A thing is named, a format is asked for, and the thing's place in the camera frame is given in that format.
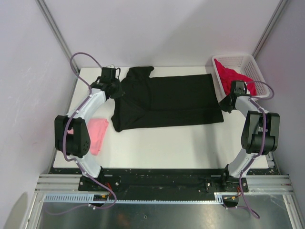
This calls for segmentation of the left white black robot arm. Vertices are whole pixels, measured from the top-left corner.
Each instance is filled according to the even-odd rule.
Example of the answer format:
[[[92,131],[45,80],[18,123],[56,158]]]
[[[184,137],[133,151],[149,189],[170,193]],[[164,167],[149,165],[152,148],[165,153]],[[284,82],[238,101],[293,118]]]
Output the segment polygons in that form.
[[[120,68],[102,67],[101,75],[87,84],[88,91],[81,102],[66,115],[58,115],[54,120],[55,148],[63,153],[66,161],[75,162],[84,176],[90,177],[88,184],[96,191],[104,188],[105,178],[99,175],[102,167],[90,152],[88,123],[107,100],[124,95],[120,74]]]

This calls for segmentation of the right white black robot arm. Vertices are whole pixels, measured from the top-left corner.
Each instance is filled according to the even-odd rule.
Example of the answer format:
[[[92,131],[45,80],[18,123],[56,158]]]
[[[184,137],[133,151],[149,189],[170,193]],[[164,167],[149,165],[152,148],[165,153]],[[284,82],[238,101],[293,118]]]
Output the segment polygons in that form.
[[[252,96],[247,92],[250,85],[262,84],[272,92],[270,96]],[[242,179],[253,163],[261,156],[273,152],[278,147],[280,115],[262,108],[258,99],[270,100],[274,90],[262,81],[232,81],[230,93],[220,102],[220,108],[228,113],[240,111],[245,117],[241,134],[242,149],[236,158],[226,165],[221,175],[220,187],[232,191],[237,185],[242,187]]]

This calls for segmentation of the black t shirt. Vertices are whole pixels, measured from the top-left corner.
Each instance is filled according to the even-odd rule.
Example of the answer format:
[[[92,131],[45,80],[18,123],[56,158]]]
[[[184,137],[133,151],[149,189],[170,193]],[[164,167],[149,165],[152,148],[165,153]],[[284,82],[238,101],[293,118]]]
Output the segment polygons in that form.
[[[132,67],[121,81],[111,117],[116,132],[207,125],[224,121],[211,74],[151,77],[154,67]]]

